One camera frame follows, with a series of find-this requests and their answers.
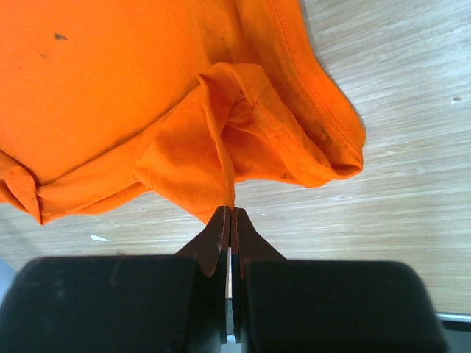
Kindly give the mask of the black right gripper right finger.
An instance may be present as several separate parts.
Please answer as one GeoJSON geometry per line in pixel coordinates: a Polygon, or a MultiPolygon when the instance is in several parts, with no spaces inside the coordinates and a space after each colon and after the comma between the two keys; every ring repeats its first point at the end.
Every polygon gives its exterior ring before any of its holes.
{"type": "Polygon", "coordinates": [[[231,215],[233,318],[243,352],[446,352],[417,273],[405,263],[289,260],[231,215]]]}

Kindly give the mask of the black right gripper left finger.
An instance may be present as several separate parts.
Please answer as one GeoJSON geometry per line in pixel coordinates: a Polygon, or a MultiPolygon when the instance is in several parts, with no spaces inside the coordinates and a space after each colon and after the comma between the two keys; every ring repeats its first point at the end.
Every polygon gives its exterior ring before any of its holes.
{"type": "Polygon", "coordinates": [[[219,352],[230,208],[173,255],[39,257],[1,306],[3,352],[219,352]]]}

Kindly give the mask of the orange t shirt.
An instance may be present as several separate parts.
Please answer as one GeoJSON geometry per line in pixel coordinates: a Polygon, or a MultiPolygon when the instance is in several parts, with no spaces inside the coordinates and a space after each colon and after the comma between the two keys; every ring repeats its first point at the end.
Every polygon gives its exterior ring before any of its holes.
{"type": "Polygon", "coordinates": [[[41,224],[153,191],[201,221],[265,179],[360,173],[298,1],[3,1],[1,201],[41,224]]]}

